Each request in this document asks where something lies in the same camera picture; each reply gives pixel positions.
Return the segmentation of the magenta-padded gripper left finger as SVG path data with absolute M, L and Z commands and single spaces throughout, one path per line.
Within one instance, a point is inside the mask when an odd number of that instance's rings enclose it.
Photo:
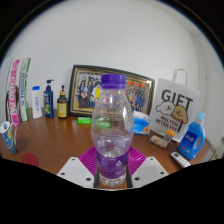
M 91 147 L 79 157 L 70 157 L 58 176 L 84 188 L 97 187 L 99 178 L 95 148 Z

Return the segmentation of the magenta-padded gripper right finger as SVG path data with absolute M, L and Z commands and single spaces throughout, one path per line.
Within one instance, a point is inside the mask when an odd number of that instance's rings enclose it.
M 128 155 L 127 187 L 140 188 L 168 175 L 168 172 L 151 156 L 146 157 L 131 147 Z

